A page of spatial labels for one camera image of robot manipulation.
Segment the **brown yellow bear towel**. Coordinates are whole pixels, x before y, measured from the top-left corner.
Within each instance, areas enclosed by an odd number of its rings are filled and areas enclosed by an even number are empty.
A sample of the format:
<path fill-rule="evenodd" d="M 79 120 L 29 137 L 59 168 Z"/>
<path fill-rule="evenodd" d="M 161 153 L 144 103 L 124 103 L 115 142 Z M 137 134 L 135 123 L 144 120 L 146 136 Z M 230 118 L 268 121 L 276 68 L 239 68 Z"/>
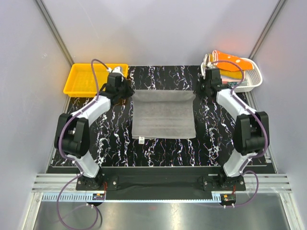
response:
<path fill-rule="evenodd" d="M 214 62 L 213 56 L 212 54 L 206 54 L 203 61 L 205 61 L 205 63 Z M 221 62 L 221 63 L 213 63 L 216 68 L 219 69 L 220 71 L 220 75 L 232 78 L 232 79 L 242 79 L 242 77 L 244 77 L 244 71 L 240 71 L 239 68 L 234 65 L 232 62 Z"/>

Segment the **orange white patterned towel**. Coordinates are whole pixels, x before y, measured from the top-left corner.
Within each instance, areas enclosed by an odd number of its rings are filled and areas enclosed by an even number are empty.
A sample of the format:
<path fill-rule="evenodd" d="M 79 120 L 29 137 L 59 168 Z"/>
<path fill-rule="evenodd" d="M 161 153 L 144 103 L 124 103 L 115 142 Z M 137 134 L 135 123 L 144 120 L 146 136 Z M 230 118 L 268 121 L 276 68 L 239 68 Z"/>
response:
<path fill-rule="evenodd" d="M 212 52 L 213 62 L 217 68 L 230 72 L 239 71 L 240 67 L 242 70 L 253 70 L 254 66 L 251 62 L 246 61 L 240 57 L 233 56 L 227 53 L 223 53 L 218 50 Z"/>

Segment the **grey towel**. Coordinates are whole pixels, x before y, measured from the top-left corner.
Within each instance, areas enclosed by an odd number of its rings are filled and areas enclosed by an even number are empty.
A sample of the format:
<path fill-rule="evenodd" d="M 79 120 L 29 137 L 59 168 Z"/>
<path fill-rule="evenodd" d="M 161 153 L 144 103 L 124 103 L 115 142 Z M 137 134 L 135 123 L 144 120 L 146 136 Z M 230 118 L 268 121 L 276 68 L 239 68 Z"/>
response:
<path fill-rule="evenodd" d="M 196 137 L 192 91 L 136 90 L 132 96 L 134 139 Z"/>

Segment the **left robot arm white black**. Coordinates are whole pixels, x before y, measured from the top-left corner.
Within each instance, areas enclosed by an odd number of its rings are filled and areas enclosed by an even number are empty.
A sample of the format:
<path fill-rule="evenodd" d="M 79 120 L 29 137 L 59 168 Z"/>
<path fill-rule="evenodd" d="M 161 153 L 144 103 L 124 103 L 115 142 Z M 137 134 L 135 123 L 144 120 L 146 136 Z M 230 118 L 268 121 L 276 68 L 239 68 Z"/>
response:
<path fill-rule="evenodd" d="M 92 189 L 103 186 L 100 166 L 94 161 L 90 148 L 90 126 L 120 100 L 134 94 L 130 80 L 120 73 L 109 73 L 98 95 L 78 111 L 59 116 L 54 146 L 60 155 L 72 161 L 80 171 L 80 180 Z"/>

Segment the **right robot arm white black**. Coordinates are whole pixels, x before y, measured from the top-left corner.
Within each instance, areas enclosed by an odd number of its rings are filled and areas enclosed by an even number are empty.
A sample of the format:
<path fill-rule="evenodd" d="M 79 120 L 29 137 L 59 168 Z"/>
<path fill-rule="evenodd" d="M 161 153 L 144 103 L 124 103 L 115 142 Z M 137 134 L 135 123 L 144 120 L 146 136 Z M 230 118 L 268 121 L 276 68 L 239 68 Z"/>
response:
<path fill-rule="evenodd" d="M 269 146 L 269 117 L 241 100 L 234 90 L 222 84 L 219 69 L 204 69 L 195 93 L 215 100 L 235 120 L 234 150 L 218 174 L 217 184 L 228 190 L 240 183 L 243 171 L 254 158 L 262 157 Z"/>

